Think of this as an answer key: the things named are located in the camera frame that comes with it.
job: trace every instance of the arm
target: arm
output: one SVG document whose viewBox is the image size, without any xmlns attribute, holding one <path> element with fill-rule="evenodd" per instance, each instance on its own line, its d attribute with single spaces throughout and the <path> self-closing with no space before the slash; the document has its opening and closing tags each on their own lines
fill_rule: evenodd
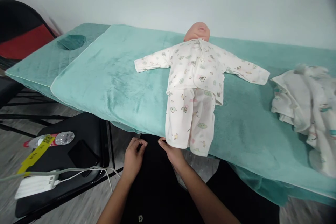
<svg viewBox="0 0 336 224">
<path fill-rule="evenodd" d="M 239 223 L 236 217 L 224 206 L 217 196 L 209 189 L 198 174 L 188 165 L 182 152 L 159 139 L 160 146 L 166 151 L 170 162 L 182 177 L 198 211 L 206 224 Z"/>
<path fill-rule="evenodd" d="M 136 150 L 139 144 L 142 144 L 139 152 Z M 144 156 L 147 142 L 143 139 L 132 138 L 129 143 L 124 161 L 124 171 L 121 179 L 118 181 L 114 192 L 108 200 L 97 224 L 119 224 L 123 216 L 125 203 L 130 188 L 140 171 L 142 157 Z"/>
<path fill-rule="evenodd" d="M 134 61 L 135 69 L 139 72 L 144 72 L 147 70 L 155 68 L 168 68 L 170 67 L 170 54 L 173 48 L 169 47 L 167 49 L 155 52 L 144 58 L 137 59 Z"/>
<path fill-rule="evenodd" d="M 265 85 L 270 73 L 251 62 L 242 60 L 236 55 L 216 46 L 219 51 L 218 59 L 224 66 L 224 72 L 236 74 L 240 78 L 254 84 Z"/>
</svg>

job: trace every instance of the gray floor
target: gray floor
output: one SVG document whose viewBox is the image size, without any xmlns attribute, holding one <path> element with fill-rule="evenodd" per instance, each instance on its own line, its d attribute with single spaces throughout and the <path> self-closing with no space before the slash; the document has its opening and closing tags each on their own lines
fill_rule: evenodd
<svg viewBox="0 0 336 224">
<path fill-rule="evenodd" d="M 62 104 L 4 107 L 0 110 L 0 113 L 44 115 L 58 114 L 63 116 L 73 116 L 78 114 L 77 111 L 63 106 Z M 27 120 L 3 121 L 6 125 L 30 132 L 32 134 L 37 134 L 39 130 L 43 128 L 42 125 L 29 122 Z M 112 131 L 115 163 L 116 167 L 120 168 L 123 166 L 125 150 L 128 142 L 133 136 L 137 135 L 135 133 L 123 131 L 116 127 L 113 127 Z M 1 177 L 10 176 L 19 169 L 21 162 L 30 154 L 30 149 L 22 146 L 22 144 L 29 139 L 30 137 L 28 136 L 0 130 Z M 195 156 L 187 151 L 184 151 L 184 156 L 205 182 L 207 182 L 217 170 L 219 163 L 218 160 Z M 113 188 L 115 187 L 117 181 L 117 176 L 111 178 Z M 20 180 L 12 180 L 10 182 L 0 184 L 0 223 L 13 223 L 17 220 L 14 216 L 14 195 L 19 183 Z M 104 181 L 100 185 L 47 213 L 35 223 L 95 223 L 107 203 L 110 194 L 111 192 L 108 182 Z M 285 207 L 281 207 L 280 222 L 302 224 L 334 223 L 331 219 L 332 213 L 335 213 L 335 209 L 329 206 L 312 201 L 291 198 Z"/>
</svg>

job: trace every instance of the doll head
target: doll head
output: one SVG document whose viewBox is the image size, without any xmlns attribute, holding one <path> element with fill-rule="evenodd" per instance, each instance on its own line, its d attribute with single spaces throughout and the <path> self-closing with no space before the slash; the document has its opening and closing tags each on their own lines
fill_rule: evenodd
<svg viewBox="0 0 336 224">
<path fill-rule="evenodd" d="M 205 41 L 209 41 L 210 38 L 210 30 L 207 25 L 202 22 L 197 22 L 190 27 L 184 37 L 184 42 L 199 38 Z"/>
</svg>

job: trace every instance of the sleeve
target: sleeve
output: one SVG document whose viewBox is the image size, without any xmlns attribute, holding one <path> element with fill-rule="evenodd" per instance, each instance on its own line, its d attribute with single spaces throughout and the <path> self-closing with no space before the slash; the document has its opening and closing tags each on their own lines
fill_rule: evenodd
<svg viewBox="0 0 336 224">
<path fill-rule="evenodd" d="M 242 60 L 236 55 L 227 52 L 222 48 L 220 49 L 221 56 L 219 57 L 219 60 L 226 67 L 224 67 L 224 72 L 229 74 L 234 73 L 250 83 L 255 83 L 258 85 L 265 85 L 267 83 L 268 77 L 270 75 L 267 70 L 251 62 Z"/>
<path fill-rule="evenodd" d="M 135 69 L 138 73 L 148 71 L 155 68 L 168 68 L 170 67 L 170 54 L 173 48 L 169 47 L 167 49 L 155 52 L 144 58 L 137 59 L 134 61 Z"/>
</svg>

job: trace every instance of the baby doll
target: baby doll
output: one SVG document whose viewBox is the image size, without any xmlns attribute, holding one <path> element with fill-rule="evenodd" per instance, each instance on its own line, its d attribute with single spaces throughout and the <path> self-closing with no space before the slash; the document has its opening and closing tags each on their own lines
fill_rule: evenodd
<svg viewBox="0 0 336 224">
<path fill-rule="evenodd" d="M 207 156 L 214 135 L 215 105 L 223 105 L 224 72 L 265 85 L 269 72 L 209 43 L 210 30 L 195 23 L 184 42 L 137 59 L 143 72 L 169 68 L 166 140 L 177 148 Z"/>
</svg>

